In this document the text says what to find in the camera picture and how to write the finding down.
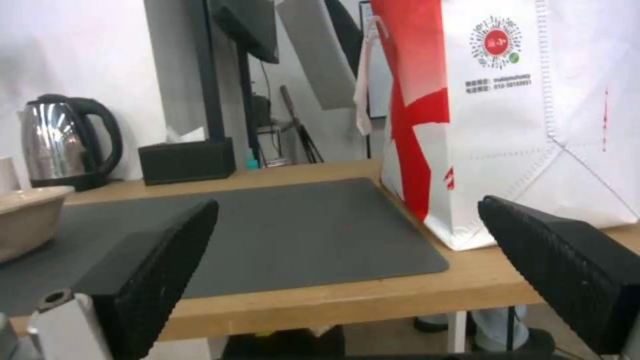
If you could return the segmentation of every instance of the electric kettle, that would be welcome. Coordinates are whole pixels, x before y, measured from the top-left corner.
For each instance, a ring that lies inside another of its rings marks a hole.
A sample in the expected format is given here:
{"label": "electric kettle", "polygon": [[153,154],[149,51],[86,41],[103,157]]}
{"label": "electric kettle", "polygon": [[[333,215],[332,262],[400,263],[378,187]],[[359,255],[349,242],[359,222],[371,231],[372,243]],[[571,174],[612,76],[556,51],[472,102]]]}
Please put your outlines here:
{"label": "electric kettle", "polygon": [[[88,115],[97,115],[111,138],[103,159]],[[107,183],[122,157],[122,135],[113,114],[101,103],[81,97],[43,95],[22,113],[22,150],[34,188],[68,185],[76,191]]]}

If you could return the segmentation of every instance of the black kettle base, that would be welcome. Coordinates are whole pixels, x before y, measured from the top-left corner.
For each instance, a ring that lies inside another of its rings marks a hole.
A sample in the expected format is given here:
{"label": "black kettle base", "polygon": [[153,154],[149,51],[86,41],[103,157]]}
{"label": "black kettle base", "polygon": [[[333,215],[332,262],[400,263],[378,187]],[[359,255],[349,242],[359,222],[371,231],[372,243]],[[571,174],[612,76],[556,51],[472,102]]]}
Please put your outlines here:
{"label": "black kettle base", "polygon": [[106,177],[95,174],[30,181],[31,186],[34,188],[44,188],[46,186],[73,186],[77,192],[99,188],[107,185],[108,183]]}

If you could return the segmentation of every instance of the red and white shopping bag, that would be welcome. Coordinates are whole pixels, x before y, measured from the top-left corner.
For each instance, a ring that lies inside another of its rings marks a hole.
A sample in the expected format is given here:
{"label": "red and white shopping bag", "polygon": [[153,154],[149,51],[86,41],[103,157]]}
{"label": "red and white shopping bag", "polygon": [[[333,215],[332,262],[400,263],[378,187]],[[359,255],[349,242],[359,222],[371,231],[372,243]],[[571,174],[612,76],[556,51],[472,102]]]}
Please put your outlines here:
{"label": "red and white shopping bag", "polygon": [[638,220],[636,0],[372,5],[394,75],[381,179],[450,248],[494,243],[476,208],[487,194],[598,227]]}

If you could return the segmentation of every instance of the beige bowl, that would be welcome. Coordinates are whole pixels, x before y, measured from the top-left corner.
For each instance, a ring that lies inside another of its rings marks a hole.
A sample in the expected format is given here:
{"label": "beige bowl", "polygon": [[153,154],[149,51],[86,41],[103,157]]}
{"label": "beige bowl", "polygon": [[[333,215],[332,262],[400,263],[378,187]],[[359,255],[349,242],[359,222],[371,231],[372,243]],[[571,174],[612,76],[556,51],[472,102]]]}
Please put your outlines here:
{"label": "beige bowl", "polygon": [[0,195],[0,263],[51,239],[71,186],[52,186]]}

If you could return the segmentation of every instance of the gray desk mat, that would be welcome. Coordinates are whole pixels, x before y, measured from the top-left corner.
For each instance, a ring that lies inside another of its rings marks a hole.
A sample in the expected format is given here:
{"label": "gray desk mat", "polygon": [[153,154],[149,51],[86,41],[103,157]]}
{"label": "gray desk mat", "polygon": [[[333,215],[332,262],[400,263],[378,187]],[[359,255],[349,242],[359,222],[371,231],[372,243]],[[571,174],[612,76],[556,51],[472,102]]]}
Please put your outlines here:
{"label": "gray desk mat", "polygon": [[58,235],[0,265],[0,312],[28,315],[127,234],[216,199],[220,216],[184,298],[443,272],[449,265],[368,179],[66,206]]}

